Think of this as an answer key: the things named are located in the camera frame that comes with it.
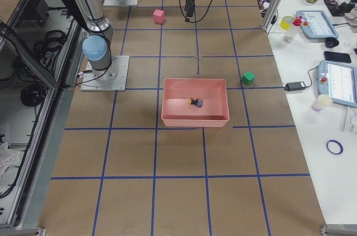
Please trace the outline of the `yellow push button switch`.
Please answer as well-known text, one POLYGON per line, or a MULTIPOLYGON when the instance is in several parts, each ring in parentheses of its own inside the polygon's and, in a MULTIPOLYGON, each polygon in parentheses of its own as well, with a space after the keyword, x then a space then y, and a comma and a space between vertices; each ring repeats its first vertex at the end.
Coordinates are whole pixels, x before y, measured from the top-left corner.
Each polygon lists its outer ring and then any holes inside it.
POLYGON ((198 98, 189 98, 188 105, 193 105, 197 108, 201 108, 203 106, 203 100, 198 98))

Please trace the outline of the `pink cube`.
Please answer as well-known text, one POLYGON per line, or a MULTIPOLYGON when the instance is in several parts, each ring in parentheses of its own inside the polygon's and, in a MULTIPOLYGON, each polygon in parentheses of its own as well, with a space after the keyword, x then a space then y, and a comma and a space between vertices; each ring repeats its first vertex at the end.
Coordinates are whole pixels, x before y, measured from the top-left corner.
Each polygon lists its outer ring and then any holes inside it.
POLYGON ((156 24, 163 24, 165 22, 166 17, 165 17, 164 10, 156 9, 154 10, 152 16, 153 16, 153 21, 156 24))

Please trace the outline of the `green cube near pendant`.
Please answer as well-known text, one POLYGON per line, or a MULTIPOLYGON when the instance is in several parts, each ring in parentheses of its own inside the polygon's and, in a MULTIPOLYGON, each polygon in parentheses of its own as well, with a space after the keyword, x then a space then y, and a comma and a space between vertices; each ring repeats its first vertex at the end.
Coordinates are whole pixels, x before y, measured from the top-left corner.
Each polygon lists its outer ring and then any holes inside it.
POLYGON ((241 81, 244 85, 251 85, 254 79, 255 75, 251 71, 247 71, 242 75, 241 81))

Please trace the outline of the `yellow tape roll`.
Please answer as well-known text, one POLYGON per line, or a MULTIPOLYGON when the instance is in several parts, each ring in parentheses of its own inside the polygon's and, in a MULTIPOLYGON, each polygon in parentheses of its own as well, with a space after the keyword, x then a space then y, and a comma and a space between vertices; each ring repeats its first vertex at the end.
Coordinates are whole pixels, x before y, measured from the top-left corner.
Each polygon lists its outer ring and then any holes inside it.
POLYGON ((287 31, 294 20, 293 16, 284 16, 280 22, 281 29, 287 31))

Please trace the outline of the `clear squeeze bottle red cap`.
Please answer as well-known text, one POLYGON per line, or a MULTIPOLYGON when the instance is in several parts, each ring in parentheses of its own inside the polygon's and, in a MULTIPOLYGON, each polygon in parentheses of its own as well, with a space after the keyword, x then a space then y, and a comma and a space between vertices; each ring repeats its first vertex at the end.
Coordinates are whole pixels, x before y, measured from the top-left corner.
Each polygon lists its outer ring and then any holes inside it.
POLYGON ((298 16, 298 17, 293 18, 292 21, 291 21, 290 27, 288 28, 288 30, 284 34, 283 41, 286 42, 286 43, 292 42, 292 40, 294 39, 295 35, 299 31, 302 23, 303 23, 303 17, 302 16, 298 16))

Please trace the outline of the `pink plastic bin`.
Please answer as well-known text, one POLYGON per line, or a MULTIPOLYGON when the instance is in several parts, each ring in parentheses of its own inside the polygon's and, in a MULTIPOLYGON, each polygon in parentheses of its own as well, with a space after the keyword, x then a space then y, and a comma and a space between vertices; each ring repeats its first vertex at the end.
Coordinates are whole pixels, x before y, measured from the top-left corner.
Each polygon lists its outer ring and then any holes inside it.
POLYGON ((167 127, 225 126, 230 119, 225 80, 166 78, 161 118, 167 127))

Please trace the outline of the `teach pendant upper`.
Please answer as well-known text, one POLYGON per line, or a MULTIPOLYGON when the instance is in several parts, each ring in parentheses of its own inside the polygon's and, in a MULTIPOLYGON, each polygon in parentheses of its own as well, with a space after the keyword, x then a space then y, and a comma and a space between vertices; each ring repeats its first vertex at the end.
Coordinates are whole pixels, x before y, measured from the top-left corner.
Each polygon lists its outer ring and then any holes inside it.
POLYGON ((298 10, 297 17, 302 17, 301 30, 311 39, 338 38, 339 34, 323 10, 298 10))

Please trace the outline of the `teach pendant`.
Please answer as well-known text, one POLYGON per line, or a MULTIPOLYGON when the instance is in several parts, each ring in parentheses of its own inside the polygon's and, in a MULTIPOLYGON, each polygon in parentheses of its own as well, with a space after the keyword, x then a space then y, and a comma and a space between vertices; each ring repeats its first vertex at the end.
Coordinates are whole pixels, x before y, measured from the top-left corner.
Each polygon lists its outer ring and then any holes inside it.
POLYGON ((298 10, 297 17, 302 17, 301 30, 311 39, 338 38, 339 34, 323 10, 298 10))
POLYGON ((356 108, 356 67, 322 60, 317 67, 317 91, 336 104, 356 108))

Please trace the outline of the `black power adapter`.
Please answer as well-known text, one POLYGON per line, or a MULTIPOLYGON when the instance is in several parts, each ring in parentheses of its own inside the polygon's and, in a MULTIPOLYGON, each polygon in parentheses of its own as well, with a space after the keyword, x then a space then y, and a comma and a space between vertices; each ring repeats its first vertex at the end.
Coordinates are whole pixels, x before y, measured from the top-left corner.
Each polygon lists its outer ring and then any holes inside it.
POLYGON ((290 82, 284 86, 285 91, 300 91, 306 88, 307 86, 303 81, 290 82))

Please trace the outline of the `black round object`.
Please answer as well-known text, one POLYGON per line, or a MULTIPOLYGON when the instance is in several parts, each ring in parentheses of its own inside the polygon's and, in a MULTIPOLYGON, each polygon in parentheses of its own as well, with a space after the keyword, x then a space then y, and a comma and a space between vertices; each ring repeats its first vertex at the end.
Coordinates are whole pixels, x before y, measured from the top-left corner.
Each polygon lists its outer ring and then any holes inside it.
POLYGON ((328 37, 325 39, 325 47, 328 49, 332 49, 334 47, 339 46, 339 41, 338 39, 334 37, 328 37))

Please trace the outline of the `black smartphone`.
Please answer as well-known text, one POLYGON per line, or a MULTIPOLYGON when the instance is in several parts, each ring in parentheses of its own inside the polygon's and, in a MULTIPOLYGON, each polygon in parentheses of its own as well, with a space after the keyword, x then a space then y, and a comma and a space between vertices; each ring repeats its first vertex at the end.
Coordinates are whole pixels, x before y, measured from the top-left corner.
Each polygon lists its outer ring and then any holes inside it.
POLYGON ((325 51, 324 58, 326 61, 351 63, 351 57, 347 53, 325 51))

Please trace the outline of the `white paper cup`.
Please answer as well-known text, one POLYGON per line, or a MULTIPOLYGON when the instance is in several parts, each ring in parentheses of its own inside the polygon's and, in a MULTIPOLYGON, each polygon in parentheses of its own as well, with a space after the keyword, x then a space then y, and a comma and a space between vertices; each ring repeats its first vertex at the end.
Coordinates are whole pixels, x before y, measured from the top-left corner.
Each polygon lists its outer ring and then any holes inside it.
POLYGON ((313 102, 311 108, 315 112, 320 112, 323 109, 330 107, 333 104, 332 98, 326 94, 320 94, 313 102))

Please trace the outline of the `teach pendant lower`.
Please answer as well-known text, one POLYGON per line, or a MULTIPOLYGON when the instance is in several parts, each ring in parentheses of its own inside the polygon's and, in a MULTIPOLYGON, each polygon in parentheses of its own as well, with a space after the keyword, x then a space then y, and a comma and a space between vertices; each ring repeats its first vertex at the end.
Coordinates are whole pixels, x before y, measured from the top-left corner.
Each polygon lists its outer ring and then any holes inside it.
POLYGON ((322 60, 317 67, 317 91, 336 104, 356 108, 356 67, 322 60))

